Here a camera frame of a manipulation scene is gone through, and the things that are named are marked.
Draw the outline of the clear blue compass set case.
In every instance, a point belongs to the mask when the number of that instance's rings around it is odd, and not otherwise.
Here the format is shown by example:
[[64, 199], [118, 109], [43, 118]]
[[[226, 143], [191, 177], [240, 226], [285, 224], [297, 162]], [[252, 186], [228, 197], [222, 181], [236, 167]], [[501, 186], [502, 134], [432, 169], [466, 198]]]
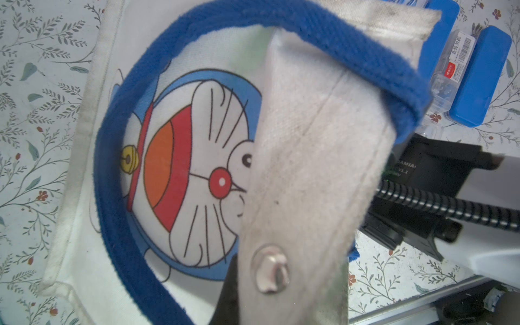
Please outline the clear blue compass set case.
[[475, 37], [459, 29], [452, 31], [430, 80], [432, 103], [415, 133], [440, 139], [442, 115], [448, 112], [459, 90], [475, 47]]

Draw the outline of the white canvas bag blue handles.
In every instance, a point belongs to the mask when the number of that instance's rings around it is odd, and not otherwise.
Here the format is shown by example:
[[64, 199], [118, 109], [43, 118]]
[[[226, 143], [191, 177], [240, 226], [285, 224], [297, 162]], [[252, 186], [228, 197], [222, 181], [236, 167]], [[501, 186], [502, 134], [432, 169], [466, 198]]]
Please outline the white canvas bag blue handles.
[[431, 102], [441, 12], [109, 1], [40, 292], [84, 324], [345, 324], [348, 254]]

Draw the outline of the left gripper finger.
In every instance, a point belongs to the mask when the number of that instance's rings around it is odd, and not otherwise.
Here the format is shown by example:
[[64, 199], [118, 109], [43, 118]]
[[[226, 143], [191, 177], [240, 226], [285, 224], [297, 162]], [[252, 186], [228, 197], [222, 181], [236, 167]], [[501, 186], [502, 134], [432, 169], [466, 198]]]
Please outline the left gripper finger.
[[239, 325], [238, 256], [231, 261], [209, 325]]

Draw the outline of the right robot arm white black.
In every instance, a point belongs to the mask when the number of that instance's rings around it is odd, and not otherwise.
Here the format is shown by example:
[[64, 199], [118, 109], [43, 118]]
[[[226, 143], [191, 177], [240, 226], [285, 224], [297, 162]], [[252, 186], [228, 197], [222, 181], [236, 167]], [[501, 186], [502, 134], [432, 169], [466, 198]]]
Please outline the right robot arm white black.
[[394, 146], [361, 232], [519, 286], [519, 159], [414, 135]]

